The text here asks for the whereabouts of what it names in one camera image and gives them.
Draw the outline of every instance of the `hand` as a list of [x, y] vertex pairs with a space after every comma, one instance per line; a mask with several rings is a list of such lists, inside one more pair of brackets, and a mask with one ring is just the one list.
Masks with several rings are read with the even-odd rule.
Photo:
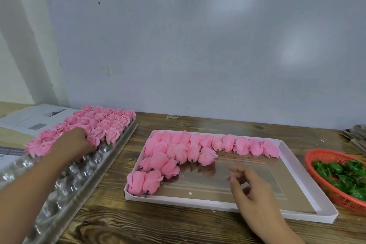
[[85, 137], [86, 132], [82, 128], [65, 131], [52, 145], [50, 154], [62, 157], [66, 163], [79, 159], [94, 151], [93, 145], [88, 143]]
[[[247, 166], [229, 167], [231, 192], [250, 229], [265, 243], [303, 243], [287, 226], [269, 183]], [[241, 184], [247, 182], [244, 189]]]

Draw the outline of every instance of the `cardboard tray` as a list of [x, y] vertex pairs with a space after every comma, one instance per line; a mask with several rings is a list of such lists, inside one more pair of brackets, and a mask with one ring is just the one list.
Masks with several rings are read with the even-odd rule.
[[[211, 134], [212, 136], [220, 135], [225, 136], [222, 134]], [[334, 220], [338, 216], [338, 211], [332, 204], [332, 202], [328, 199], [328, 197], [324, 194], [321, 188], [317, 185], [317, 183], [312, 179], [309, 173], [305, 170], [302, 164], [298, 161], [295, 155], [291, 152], [291, 150], [287, 147], [287, 145], [282, 140], [278, 139], [271, 139], [271, 138], [259, 138], [259, 137], [247, 137], [250, 138], [257, 138], [259, 141], [264, 140], [271, 140], [275, 145], [277, 145], [280, 149], [280, 159], [283, 162], [283, 166], [286, 166], [288, 170], [283, 170], [284, 172], [289, 172], [293, 180], [296, 182], [299, 192], [302, 192], [301, 195], [306, 197], [305, 202], [311, 205], [311, 211], [308, 212], [299, 212], [293, 210], [285, 210], [281, 209], [281, 213], [284, 218], [286, 219], [295, 219], [295, 220], [302, 220], [302, 221], [311, 221], [311, 222], [321, 222], [321, 223], [333, 223]], [[141, 151], [140, 156], [133, 168], [132, 172], [139, 169], [139, 163], [144, 159], [143, 152]], [[138, 197], [133, 196], [127, 192], [126, 184], [124, 188], [124, 196], [126, 200], [134, 200], [134, 201], [142, 201], [147, 203], [158, 203], [163, 205], [177, 205], [177, 206], [184, 206], [184, 207], [194, 207], [194, 208], [201, 208], [201, 209], [211, 209], [211, 210], [218, 210], [218, 211], [231, 211], [231, 212], [239, 212], [236, 204], [234, 202], [223, 202], [217, 201], [212, 199], [192, 199], [188, 197], [174, 197], [174, 196], [161, 196], [155, 193], [154, 195], [147, 196], [147, 197]]]

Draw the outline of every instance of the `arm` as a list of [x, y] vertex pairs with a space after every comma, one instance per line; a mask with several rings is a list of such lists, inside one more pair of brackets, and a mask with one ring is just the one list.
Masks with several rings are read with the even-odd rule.
[[94, 150], [85, 131], [65, 132], [49, 154], [0, 191], [0, 239], [3, 244], [21, 244], [62, 171], [73, 160]]
[[[271, 186], [249, 167], [229, 169], [231, 192], [250, 229], [266, 244], [304, 244], [286, 224]], [[245, 182], [249, 186], [242, 189]]]

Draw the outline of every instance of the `stack of cardboard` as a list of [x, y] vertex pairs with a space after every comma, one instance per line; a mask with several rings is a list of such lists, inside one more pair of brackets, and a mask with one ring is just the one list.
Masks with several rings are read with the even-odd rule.
[[366, 156], [366, 125], [355, 125], [353, 128], [343, 130], [340, 134], [348, 138], [351, 145]]

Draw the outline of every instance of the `orange plastic basket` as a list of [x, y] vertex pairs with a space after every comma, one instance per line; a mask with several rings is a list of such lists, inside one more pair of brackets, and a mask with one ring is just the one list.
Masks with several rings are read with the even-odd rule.
[[336, 205], [340, 205], [346, 209], [366, 215], [366, 202], [347, 195], [341, 190], [335, 188], [329, 182], [319, 176], [312, 166], [312, 163], [316, 160], [321, 160], [324, 163], [335, 162], [344, 165], [350, 159], [358, 160], [357, 158], [329, 149], [313, 149], [305, 154], [307, 171], [316, 181], [316, 183], [323, 189], [328, 198]]

